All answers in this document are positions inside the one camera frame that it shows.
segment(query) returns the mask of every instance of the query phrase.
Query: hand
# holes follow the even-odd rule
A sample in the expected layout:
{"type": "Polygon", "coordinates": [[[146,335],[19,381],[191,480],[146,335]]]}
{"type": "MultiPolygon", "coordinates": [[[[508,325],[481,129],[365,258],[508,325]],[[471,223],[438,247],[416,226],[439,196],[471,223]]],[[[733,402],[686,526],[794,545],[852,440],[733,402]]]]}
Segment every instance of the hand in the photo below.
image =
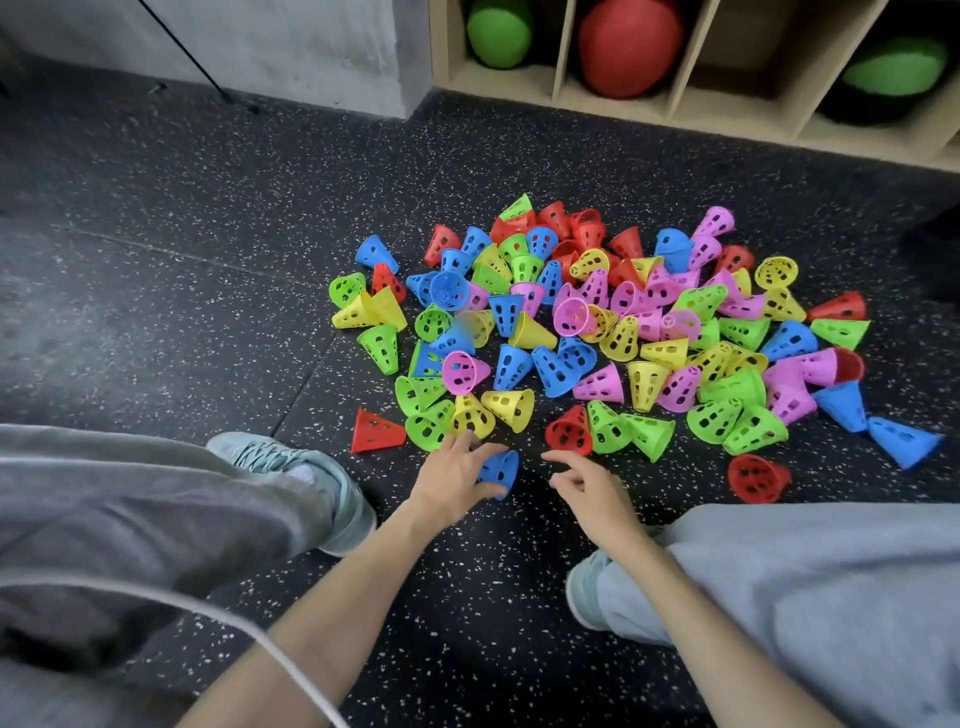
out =
{"type": "Polygon", "coordinates": [[[550,450],[542,456],[563,463],[570,470],[554,473],[550,487],[570,506],[587,538],[604,549],[614,561],[638,539],[649,537],[630,502],[620,478],[606,468],[568,450],[550,450]]]}
{"type": "Polygon", "coordinates": [[[459,521],[480,500],[507,494],[502,485],[477,482],[480,467],[487,458],[507,450],[505,445],[480,445],[480,439],[472,431],[460,435],[448,433],[440,448],[427,455],[420,468],[410,493],[411,504],[416,504],[420,514],[440,533],[459,521]]]}

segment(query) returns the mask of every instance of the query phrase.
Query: gray wall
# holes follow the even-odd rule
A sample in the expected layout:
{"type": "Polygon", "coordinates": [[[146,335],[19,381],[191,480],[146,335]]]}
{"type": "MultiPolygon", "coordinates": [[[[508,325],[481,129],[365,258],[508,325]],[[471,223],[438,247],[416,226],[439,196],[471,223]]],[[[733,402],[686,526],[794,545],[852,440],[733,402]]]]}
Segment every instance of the gray wall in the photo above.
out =
{"type": "MultiPolygon", "coordinates": [[[[148,0],[218,84],[408,116],[431,85],[426,0],[148,0]]],[[[0,0],[0,27],[57,61],[204,78],[135,0],[0,0]]]]}

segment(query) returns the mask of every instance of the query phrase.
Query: sneaker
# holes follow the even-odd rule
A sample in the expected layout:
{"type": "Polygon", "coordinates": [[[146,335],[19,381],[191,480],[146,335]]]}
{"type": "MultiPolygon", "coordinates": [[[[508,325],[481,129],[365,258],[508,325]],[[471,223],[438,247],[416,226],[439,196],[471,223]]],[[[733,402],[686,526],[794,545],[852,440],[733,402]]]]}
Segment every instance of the sneaker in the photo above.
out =
{"type": "Polygon", "coordinates": [[[333,528],[318,548],[331,556],[345,556],[376,530],[376,513],[360,488],[340,464],[313,449],[293,449],[264,435],[223,432],[206,448],[237,468],[251,473],[286,473],[299,465],[311,466],[313,485],[333,496],[333,528]]]}
{"type": "Polygon", "coordinates": [[[611,558],[598,548],[566,576],[566,605],[570,613],[587,629],[598,632],[610,631],[597,600],[597,579],[610,562],[611,558]]]}

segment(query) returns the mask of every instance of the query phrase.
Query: forearm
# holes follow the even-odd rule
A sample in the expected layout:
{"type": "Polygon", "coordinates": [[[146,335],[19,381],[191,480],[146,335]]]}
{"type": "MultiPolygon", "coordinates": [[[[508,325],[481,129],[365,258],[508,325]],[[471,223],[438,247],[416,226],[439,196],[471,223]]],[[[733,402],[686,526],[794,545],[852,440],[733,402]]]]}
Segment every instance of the forearm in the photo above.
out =
{"type": "MultiPolygon", "coordinates": [[[[276,643],[335,705],[349,692],[394,597],[436,529],[410,501],[276,623],[276,643]]],[[[179,728],[317,728],[327,724],[286,672],[252,647],[179,728]]]]}
{"type": "Polygon", "coordinates": [[[638,535],[617,562],[666,627],[717,725],[841,725],[774,665],[663,548],[638,535]]]}

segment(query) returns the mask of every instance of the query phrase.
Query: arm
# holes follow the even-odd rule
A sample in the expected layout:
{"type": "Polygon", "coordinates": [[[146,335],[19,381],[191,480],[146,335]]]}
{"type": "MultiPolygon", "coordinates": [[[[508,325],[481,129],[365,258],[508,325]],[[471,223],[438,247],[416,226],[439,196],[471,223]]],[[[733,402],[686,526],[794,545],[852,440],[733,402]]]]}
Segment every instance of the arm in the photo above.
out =
{"type": "Polygon", "coordinates": [[[842,725],[774,665],[646,535],[619,478],[572,452],[543,458],[570,470],[550,485],[588,538],[643,591],[721,728],[842,725]]]}
{"type": "MultiPolygon", "coordinates": [[[[280,648],[335,705],[367,662],[383,620],[410,569],[444,528],[477,502],[505,493],[476,483],[502,445],[473,433],[447,435],[420,469],[410,498],[304,595],[271,630],[280,648]]],[[[201,696],[178,728],[319,728],[326,718],[259,646],[201,696]]]]}

